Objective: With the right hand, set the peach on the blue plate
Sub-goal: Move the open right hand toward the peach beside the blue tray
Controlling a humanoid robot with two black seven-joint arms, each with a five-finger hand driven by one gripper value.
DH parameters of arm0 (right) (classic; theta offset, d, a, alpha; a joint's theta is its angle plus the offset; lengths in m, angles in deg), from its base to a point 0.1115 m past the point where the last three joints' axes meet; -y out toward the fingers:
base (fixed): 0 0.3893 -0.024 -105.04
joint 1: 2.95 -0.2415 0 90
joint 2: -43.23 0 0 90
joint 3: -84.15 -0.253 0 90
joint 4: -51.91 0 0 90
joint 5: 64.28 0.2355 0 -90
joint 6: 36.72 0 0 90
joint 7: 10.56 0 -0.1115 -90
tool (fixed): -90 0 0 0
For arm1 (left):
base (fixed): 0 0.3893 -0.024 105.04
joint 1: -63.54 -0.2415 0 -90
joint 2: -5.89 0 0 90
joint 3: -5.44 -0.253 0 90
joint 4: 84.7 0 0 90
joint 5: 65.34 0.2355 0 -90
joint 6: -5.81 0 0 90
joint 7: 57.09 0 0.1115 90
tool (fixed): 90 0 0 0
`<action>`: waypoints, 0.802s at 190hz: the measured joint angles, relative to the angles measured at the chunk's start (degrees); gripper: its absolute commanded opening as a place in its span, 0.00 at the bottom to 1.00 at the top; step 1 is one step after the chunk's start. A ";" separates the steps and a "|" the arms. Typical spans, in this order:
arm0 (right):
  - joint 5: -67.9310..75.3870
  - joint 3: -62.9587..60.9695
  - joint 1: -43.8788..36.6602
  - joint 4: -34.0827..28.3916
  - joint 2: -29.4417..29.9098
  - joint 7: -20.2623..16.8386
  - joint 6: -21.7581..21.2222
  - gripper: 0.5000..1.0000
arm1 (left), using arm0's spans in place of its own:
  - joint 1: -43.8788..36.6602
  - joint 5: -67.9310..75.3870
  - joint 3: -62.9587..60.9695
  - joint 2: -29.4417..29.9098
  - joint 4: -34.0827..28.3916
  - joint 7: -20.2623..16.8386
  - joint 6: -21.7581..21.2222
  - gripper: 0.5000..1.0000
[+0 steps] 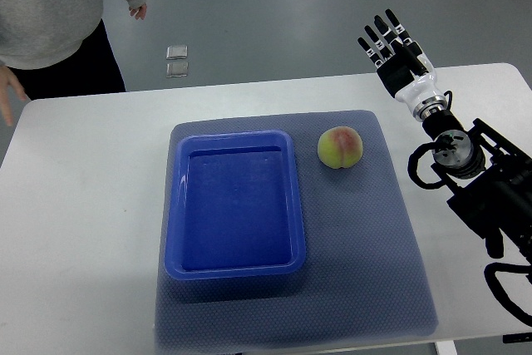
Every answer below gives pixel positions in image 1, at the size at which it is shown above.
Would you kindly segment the person's right hand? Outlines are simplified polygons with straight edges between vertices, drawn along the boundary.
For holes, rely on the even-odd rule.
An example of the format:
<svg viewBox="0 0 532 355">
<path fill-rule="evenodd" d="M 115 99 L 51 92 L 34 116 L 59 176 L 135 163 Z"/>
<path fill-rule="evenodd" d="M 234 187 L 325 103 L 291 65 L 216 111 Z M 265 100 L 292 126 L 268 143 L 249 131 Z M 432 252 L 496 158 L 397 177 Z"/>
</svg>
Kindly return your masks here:
<svg viewBox="0 0 532 355">
<path fill-rule="evenodd" d="M 13 92 L 20 101 L 27 101 L 27 93 L 12 70 L 1 66 L 0 71 L 0 102 L 1 115 L 7 126 L 13 126 L 14 117 L 9 94 Z"/>
</svg>

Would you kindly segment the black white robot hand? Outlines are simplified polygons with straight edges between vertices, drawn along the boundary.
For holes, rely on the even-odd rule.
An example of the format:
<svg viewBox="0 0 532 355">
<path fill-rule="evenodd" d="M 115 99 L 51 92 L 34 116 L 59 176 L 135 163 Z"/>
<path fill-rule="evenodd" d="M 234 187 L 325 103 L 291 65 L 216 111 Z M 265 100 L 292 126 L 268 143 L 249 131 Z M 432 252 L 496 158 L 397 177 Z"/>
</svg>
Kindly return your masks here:
<svg viewBox="0 0 532 355">
<path fill-rule="evenodd" d="M 437 88 L 436 70 L 396 14 L 385 11 L 364 27 L 357 42 L 375 67 L 388 94 L 424 121 L 430 114 L 450 108 L 451 95 Z"/>
</svg>

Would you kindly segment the person's left hand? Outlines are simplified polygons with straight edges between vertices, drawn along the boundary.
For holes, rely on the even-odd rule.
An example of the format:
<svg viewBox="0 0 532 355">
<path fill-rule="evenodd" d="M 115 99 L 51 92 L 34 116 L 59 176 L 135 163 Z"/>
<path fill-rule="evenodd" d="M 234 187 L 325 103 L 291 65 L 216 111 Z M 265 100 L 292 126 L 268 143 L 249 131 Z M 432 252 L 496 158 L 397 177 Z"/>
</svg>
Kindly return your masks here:
<svg viewBox="0 0 532 355">
<path fill-rule="evenodd" d="M 135 20 L 144 20 L 147 13 L 147 4 L 144 3 L 137 8 L 130 7 L 129 13 Z"/>
</svg>

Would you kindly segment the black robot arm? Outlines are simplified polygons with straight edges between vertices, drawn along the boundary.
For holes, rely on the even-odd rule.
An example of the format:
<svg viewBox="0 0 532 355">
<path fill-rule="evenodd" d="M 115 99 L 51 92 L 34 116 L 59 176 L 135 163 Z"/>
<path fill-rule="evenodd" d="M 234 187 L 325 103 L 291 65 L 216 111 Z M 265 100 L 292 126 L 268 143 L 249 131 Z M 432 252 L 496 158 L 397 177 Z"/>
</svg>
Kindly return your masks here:
<svg viewBox="0 0 532 355">
<path fill-rule="evenodd" d="M 513 302 L 497 275 L 531 277 L 531 158 L 481 119 L 466 130 L 451 103 L 446 91 L 417 113 L 430 141 L 410 155 L 407 173 L 424 190 L 451 191 L 448 206 L 494 259 L 484 271 L 488 288 L 506 311 L 530 325 L 530 314 Z"/>
</svg>

